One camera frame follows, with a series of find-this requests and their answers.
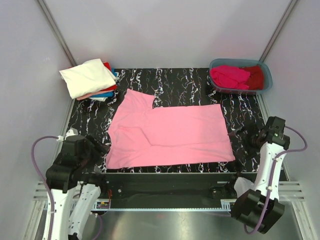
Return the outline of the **light pink t-shirt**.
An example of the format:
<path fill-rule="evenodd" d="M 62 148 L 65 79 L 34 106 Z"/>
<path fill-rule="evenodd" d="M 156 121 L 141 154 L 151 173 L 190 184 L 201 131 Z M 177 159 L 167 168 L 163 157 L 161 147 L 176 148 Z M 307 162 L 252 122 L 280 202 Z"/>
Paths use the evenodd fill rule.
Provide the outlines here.
<path fill-rule="evenodd" d="M 108 169 L 235 160 L 220 104 L 153 107 L 128 89 L 108 128 Z"/>

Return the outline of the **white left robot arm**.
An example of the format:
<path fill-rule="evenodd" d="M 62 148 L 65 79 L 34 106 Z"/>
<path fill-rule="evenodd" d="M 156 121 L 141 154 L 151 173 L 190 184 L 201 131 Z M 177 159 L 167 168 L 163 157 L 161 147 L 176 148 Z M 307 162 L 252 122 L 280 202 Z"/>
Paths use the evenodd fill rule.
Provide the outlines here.
<path fill-rule="evenodd" d="M 102 174 L 84 170 L 94 166 L 108 147 L 74 128 L 58 140 L 63 146 L 45 173 L 48 209 L 43 239 L 81 240 L 94 203 L 110 194 Z"/>

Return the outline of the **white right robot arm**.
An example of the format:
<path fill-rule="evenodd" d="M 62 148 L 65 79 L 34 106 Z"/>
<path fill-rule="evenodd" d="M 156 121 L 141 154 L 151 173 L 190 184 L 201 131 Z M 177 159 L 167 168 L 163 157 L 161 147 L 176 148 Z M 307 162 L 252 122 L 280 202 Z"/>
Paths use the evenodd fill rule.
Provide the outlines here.
<path fill-rule="evenodd" d="M 250 145 L 260 152 L 256 179 L 251 182 L 239 176 L 227 185 L 228 195 L 237 198 L 231 217 L 243 224 L 247 235 L 267 233 L 285 212 L 279 202 L 281 167 L 290 146 L 285 126 L 284 119 L 271 116 L 261 130 L 249 137 Z"/>

